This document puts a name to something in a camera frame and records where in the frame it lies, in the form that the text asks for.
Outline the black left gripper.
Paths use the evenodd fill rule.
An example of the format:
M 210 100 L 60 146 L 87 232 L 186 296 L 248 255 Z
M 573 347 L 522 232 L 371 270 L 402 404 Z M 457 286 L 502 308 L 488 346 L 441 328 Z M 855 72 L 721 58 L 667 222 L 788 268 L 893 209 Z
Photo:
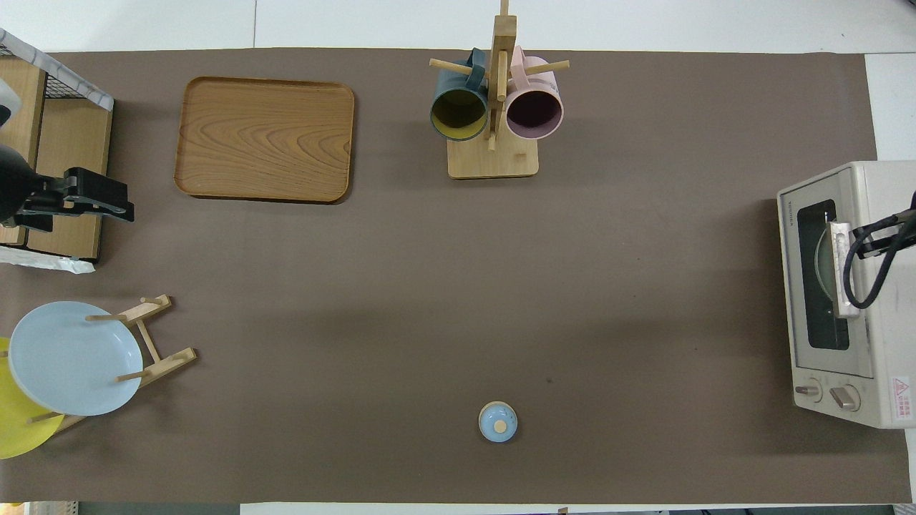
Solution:
M 14 149 L 1 146 L 1 218 L 6 227 L 23 226 L 30 230 L 50 232 L 53 217 L 68 215 L 63 182 L 37 174 Z M 122 222 L 135 221 L 135 206 L 128 202 L 127 185 L 108 176 L 70 167 L 67 170 L 67 202 L 72 216 L 111 217 Z M 126 202 L 123 205 L 93 202 Z

